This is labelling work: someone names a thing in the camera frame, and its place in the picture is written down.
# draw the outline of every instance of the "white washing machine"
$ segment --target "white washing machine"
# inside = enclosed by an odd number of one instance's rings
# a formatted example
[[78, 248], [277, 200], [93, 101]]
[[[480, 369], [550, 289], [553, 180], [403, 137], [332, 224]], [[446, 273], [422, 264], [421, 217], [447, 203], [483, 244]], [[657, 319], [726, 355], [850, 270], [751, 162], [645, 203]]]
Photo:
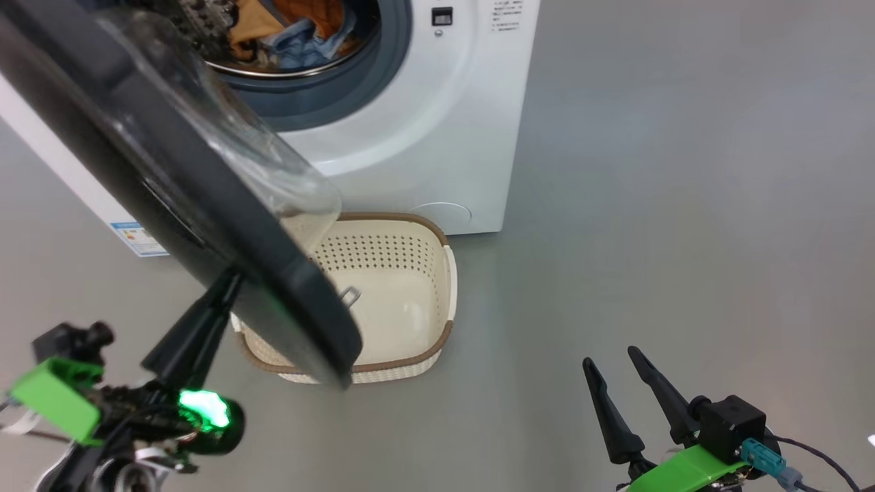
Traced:
[[[337, 63], [274, 73], [211, 64], [330, 178], [345, 210], [410, 211], [448, 234], [500, 230], [539, 0], [368, 1], [379, 13], [361, 46]], [[98, 7], [129, 3], [9, 0], [0, 5], [0, 29], [7, 46], [18, 36], [38, 50], [74, 56], [67, 52], [76, 44], [111, 79], [111, 53], [102, 52], [99, 40], [88, 40], [101, 27], [86, 20]], [[22, 82], [15, 83], [10, 71], [29, 69], [6, 54], [3, 119], [107, 224], [133, 221], [82, 167], [81, 157], [65, 149], [51, 116], [34, 111], [20, 94]]]

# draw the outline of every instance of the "green led light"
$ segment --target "green led light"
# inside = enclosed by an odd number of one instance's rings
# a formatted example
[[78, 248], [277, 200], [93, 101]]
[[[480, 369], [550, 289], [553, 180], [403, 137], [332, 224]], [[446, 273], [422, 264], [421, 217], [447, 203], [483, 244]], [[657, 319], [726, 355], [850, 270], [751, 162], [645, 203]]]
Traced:
[[212, 391], [182, 390], [179, 405], [200, 415], [206, 425], [222, 428], [231, 423], [227, 415], [228, 404]]

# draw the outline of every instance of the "green mount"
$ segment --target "green mount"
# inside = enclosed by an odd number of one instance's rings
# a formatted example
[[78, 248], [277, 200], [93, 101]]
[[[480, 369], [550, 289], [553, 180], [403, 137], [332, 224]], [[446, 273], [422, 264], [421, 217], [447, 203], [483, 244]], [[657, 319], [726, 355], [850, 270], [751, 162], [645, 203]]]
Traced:
[[643, 474], [632, 482], [628, 492], [695, 492], [744, 465], [726, 465], [696, 445]]
[[103, 441], [92, 438], [101, 411], [82, 392], [102, 375], [101, 366], [50, 357], [19, 378], [10, 394], [79, 444], [101, 446]]

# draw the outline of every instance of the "washing machine door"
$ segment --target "washing machine door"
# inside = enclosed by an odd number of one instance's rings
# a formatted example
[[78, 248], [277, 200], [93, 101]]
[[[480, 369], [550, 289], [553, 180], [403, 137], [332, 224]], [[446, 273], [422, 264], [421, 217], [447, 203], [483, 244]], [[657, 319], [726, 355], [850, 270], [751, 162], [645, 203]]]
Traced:
[[[276, 9], [283, 0], [265, 0]], [[382, 95], [413, 39], [412, 0], [344, 0], [354, 19], [353, 50], [324, 65], [265, 70], [207, 60], [277, 131], [321, 128], [353, 115]]]
[[[359, 332], [277, 218], [324, 228], [340, 208], [336, 190], [216, 83], [172, 25], [89, 7], [0, 2], [3, 77], [201, 283], [229, 265], [243, 271], [234, 312], [273, 348], [349, 384]], [[275, 207], [276, 193], [293, 207]]]

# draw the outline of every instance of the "laundry basket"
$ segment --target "laundry basket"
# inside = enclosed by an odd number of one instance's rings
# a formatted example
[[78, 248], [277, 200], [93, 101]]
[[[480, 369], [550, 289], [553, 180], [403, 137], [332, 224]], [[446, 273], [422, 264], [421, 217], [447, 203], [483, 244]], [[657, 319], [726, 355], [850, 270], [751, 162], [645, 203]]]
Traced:
[[[456, 313], [456, 261], [446, 236], [411, 214], [343, 214], [312, 261], [339, 292], [360, 297], [350, 311], [363, 348], [353, 383], [418, 376], [440, 356]], [[295, 383], [317, 383], [236, 317], [243, 353], [258, 368]]]

